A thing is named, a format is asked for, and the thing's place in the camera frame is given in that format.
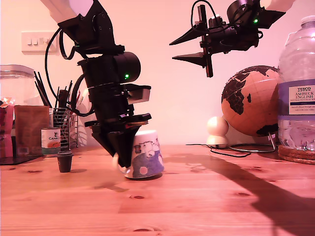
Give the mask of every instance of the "bottle cap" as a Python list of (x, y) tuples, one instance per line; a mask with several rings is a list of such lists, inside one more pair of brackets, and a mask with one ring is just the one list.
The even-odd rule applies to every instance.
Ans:
[(307, 17), (304, 17), (304, 18), (301, 20), (301, 25), (302, 25), (302, 24), (305, 24), (305, 23), (308, 23), (308, 22), (315, 22), (315, 16), (307, 16)]

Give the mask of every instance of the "black plastic cup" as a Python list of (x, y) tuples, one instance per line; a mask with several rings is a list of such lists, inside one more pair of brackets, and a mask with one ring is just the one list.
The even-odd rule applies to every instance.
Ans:
[(70, 172), (72, 157), (73, 154), (71, 151), (58, 152), (57, 159), (60, 173)]

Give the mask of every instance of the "water bottle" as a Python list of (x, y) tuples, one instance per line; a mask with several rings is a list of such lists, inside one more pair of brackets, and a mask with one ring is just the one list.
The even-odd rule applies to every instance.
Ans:
[(289, 35), (279, 75), (279, 140), (285, 148), (315, 151), (315, 16)]

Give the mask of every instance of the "cork coaster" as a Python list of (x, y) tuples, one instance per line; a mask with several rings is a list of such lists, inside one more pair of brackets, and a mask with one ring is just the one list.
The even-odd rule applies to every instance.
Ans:
[(315, 160), (315, 151), (309, 151), (309, 150), (297, 150), (293, 148), (287, 148), (283, 145), (279, 146), (279, 153), (284, 156), (291, 156), (295, 158), (301, 158), (301, 159), (309, 159), (309, 160)]
[(281, 154), (279, 154), (279, 157), (283, 160), (286, 160), (286, 161), (315, 165), (315, 160), (299, 159), (299, 158), (294, 158), (291, 156), (283, 156)]

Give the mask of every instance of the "white wall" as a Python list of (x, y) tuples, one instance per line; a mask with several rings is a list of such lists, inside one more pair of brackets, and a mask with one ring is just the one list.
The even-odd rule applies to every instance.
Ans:
[[(263, 31), (264, 37), (257, 48), (214, 55), (214, 77), (207, 78), (201, 67), (171, 59), (180, 54), (200, 52), (199, 39), (168, 45), (189, 30), (194, 0), (100, 2), (112, 20), (116, 44), (125, 45), (126, 51), (140, 58), (142, 72), (136, 83), (150, 85), (152, 91), (150, 102), (135, 105), (136, 113), (151, 113), (152, 120), (142, 129), (156, 129), (162, 144), (204, 143), (208, 136), (207, 120), (222, 115), (221, 93), (227, 80), (249, 66), (277, 66), (288, 34), (300, 28), (303, 17), (315, 14), (314, 0), (297, 0), (269, 30)], [(232, 2), (213, 0), (211, 4), (216, 13), (227, 20), (226, 10)], [(55, 31), (57, 28), (40, 0), (1, 0), (1, 63), (23, 64), (44, 75), (44, 55), (24, 55), (21, 32)], [(66, 40), (68, 52), (71, 46), (72, 42)], [(49, 72), (55, 90), (81, 75), (81, 68), (76, 66), (80, 59), (79, 55), (72, 61), (64, 60), (60, 54), (49, 56)], [(96, 144), (89, 133), (82, 137), (88, 139), (88, 145)], [(230, 138), (232, 142), (252, 140), (239, 133), (235, 135), (235, 132)]]

